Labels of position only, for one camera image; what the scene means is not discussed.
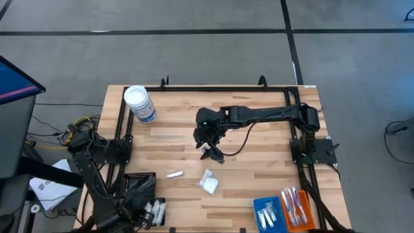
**black floor stripe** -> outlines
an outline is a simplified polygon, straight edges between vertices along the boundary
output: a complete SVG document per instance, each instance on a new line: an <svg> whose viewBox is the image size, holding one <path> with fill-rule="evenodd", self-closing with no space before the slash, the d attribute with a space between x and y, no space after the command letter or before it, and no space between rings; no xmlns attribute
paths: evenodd
<svg viewBox="0 0 414 233"><path fill-rule="evenodd" d="M108 30L108 31L8 31L0 36L139 36L139 35L197 35L197 34L288 34L289 46L296 51L293 34L387 34L414 33L414 28L372 28L372 29L275 29L275 28L223 28L223 29L181 29L181 30Z"/></svg>
<svg viewBox="0 0 414 233"><path fill-rule="evenodd" d="M0 11L0 21L3 18L3 16L5 16L5 13L8 9L8 7L10 6L10 4L12 4L13 0L7 0L7 2L5 3L5 5L3 6L3 8Z"/></svg>
<svg viewBox="0 0 414 233"><path fill-rule="evenodd" d="M293 34L414 33L414 28L293 29Z"/></svg>
<svg viewBox="0 0 414 233"><path fill-rule="evenodd" d="M292 58L292 62L294 64L296 83L298 85L303 85L302 72L300 71L298 52L296 51L296 45L295 40L293 38L292 25L290 24L289 11L287 10L286 0L280 0L280 4L282 6L283 19L285 20L286 25L286 34L287 40L289 42L290 57Z"/></svg>
<svg viewBox="0 0 414 233"><path fill-rule="evenodd" d="M277 34L285 29L274 28L223 28L183 30L110 30L110 31L21 31L0 32L0 36L134 36L134 35L197 35L197 34Z"/></svg>

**yellow cable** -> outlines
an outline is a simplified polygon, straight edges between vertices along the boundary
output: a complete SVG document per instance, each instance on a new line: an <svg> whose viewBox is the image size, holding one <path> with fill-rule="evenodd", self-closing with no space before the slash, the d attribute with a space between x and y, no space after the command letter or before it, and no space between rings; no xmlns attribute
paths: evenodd
<svg viewBox="0 0 414 233"><path fill-rule="evenodd" d="M87 116L81 116L80 118L78 118L78 119L76 119L75 120L75 124L74 125L76 125L79 121L81 121L81 120L83 120L83 119L87 119L90 123L91 123L91 129L93 129L93 122L92 122L92 120L89 118L89 117L87 117ZM71 140L72 140L72 137L73 137L73 134L71 133L70 135L69 135L69 137L67 138L67 140L64 140L64 144L68 144ZM37 147L39 147L39 148L43 148L43 149L48 149L48 150L65 150L65 149L67 149L67 147L65 146L65 147L53 147L53 146L37 146Z"/></svg>
<svg viewBox="0 0 414 233"><path fill-rule="evenodd" d="M83 119L87 119L91 123L91 129L93 129L92 120L87 116L81 116L80 118L76 119L74 125L76 125L77 123L79 123L79 121ZM73 133L70 133L69 137L67 137L67 140L64 141L64 144L68 144L72 140L72 138L73 138Z"/></svg>
<svg viewBox="0 0 414 233"><path fill-rule="evenodd" d="M43 149L48 149L48 150L65 150L67 149L67 147L53 147L53 146L36 146L39 148L43 148Z"/></svg>
<svg viewBox="0 0 414 233"><path fill-rule="evenodd" d="M36 147L43 148L43 149L48 149L48 150L64 150L64 149L67 149L67 147L54 147L54 146L41 146L41 145L36 146Z"/></svg>

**label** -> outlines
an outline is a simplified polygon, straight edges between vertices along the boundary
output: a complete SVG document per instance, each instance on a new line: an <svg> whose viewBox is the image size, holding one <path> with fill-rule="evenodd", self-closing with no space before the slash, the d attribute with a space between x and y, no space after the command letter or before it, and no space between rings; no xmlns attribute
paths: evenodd
<svg viewBox="0 0 414 233"><path fill-rule="evenodd" d="M151 122L155 119L155 108L151 101L151 99L148 100L147 104L140 108L131 108L132 112L134 112L135 116L139 119L141 122Z"/></svg>

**small metal object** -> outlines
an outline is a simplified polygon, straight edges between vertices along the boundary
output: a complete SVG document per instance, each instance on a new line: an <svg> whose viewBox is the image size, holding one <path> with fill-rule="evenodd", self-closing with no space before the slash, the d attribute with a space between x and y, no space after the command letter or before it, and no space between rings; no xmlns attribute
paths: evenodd
<svg viewBox="0 0 414 233"><path fill-rule="evenodd" d="M40 206L39 205L33 205L32 208L30 208L30 211L35 214L37 212L40 211Z"/></svg>
<svg viewBox="0 0 414 233"><path fill-rule="evenodd" d="M274 214L273 204L271 202L266 203L266 210L269 212L272 221L277 221L276 215Z"/></svg>
<svg viewBox="0 0 414 233"><path fill-rule="evenodd" d="M184 175L184 172L183 171L179 171L179 172L174 172L174 173L168 174L167 175L167 178L178 177L178 176L181 176L181 175Z"/></svg>
<svg viewBox="0 0 414 233"><path fill-rule="evenodd" d="M264 214L262 213L261 210L257 211L257 216L259 216L261 228L263 230L266 230L266 220L265 220L265 216L264 216Z"/></svg>
<svg viewBox="0 0 414 233"><path fill-rule="evenodd" d="M262 209L261 211L265 214L265 217L266 217L266 220L267 220L267 223L269 224L269 226L274 227L273 221L271 220L271 218L270 218L268 212L266 211L266 209Z"/></svg>

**orange tray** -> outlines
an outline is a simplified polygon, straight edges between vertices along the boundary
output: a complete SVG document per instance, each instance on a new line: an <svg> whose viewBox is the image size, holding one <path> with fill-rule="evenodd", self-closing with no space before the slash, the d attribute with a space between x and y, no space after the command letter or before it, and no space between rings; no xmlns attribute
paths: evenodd
<svg viewBox="0 0 414 233"><path fill-rule="evenodd" d="M285 207L285 202L282 201L283 215L285 216L286 225L287 225L287 229L289 230L289 232L300 232L304 230L315 229L315 221L313 220L312 210L311 210L311 207L309 206L306 192L304 190L298 190L298 195L299 195L300 202L302 203L302 208L305 211L306 216L308 217L308 223L300 224L296 227L291 226L289 216L287 214L286 207ZM301 211L299 207L297 206L296 206L296 214L298 214L299 216L301 215Z"/></svg>

